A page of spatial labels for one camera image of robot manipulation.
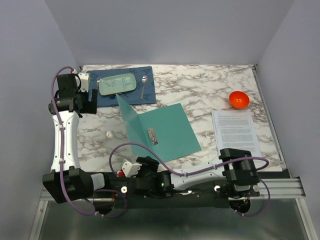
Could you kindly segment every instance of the silver spoon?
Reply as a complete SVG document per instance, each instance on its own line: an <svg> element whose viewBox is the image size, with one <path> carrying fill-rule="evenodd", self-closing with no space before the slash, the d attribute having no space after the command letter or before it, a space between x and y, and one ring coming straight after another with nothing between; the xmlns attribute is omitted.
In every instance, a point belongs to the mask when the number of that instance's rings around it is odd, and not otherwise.
<svg viewBox="0 0 320 240"><path fill-rule="evenodd" d="M148 77L144 75L141 81L142 81L143 87L142 87L142 93L141 93L140 99L144 99L144 90L145 90L145 85L148 82Z"/></svg>

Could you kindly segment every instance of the green folder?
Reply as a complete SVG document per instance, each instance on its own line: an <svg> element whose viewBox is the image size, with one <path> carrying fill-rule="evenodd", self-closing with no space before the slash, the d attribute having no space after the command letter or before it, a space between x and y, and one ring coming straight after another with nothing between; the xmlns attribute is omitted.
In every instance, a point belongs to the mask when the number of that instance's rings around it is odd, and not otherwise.
<svg viewBox="0 0 320 240"><path fill-rule="evenodd" d="M130 142L147 146L164 162L201 151L200 144L180 103L137 114L122 97L117 95L116 98ZM154 130L157 144L153 145L148 129ZM155 158L142 147L131 146L131 149L139 157Z"/></svg>

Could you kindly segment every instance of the gray wall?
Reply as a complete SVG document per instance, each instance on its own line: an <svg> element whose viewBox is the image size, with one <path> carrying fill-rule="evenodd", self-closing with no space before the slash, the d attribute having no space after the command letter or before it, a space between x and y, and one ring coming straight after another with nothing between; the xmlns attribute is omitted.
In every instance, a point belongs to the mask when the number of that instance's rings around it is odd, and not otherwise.
<svg viewBox="0 0 320 240"><path fill-rule="evenodd" d="M0 30L0 239L20 240L53 157L51 79L77 65L43 0L1 1Z"/></svg>
<svg viewBox="0 0 320 240"><path fill-rule="evenodd" d="M256 64L293 0L45 0L80 64Z"/></svg>
<svg viewBox="0 0 320 240"><path fill-rule="evenodd" d="M320 1L296 0L258 64L261 88L320 236Z"/></svg>

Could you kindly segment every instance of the marble table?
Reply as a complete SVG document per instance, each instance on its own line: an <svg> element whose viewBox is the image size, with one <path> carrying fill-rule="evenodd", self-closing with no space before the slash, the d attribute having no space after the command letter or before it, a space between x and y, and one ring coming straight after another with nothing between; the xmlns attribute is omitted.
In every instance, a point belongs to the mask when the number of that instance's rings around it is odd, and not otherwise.
<svg viewBox="0 0 320 240"><path fill-rule="evenodd" d="M147 65L85 65L83 71L136 68ZM181 103L202 151L168 162L173 169L212 160L218 155L212 110L231 110L228 97L233 91L246 92L263 157L270 160L264 171L281 171L281 160L266 116L261 96L248 65L151 65L156 104L134 105L138 113ZM109 154L114 147L128 142L119 107L98 108L97 114L84 114L78 126L78 156L87 172L108 172ZM123 159L135 160L131 148L118 149L113 167L120 169Z"/></svg>

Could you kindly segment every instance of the white paper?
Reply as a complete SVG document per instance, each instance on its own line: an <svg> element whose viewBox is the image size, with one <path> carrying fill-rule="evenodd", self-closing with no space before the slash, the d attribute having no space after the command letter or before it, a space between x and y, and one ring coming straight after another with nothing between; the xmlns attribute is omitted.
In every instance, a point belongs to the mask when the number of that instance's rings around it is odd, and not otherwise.
<svg viewBox="0 0 320 240"><path fill-rule="evenodd" d="M232 148L250 151L262 157L251 111L217 110L212 112L215 142L221 149Z"/></svg>

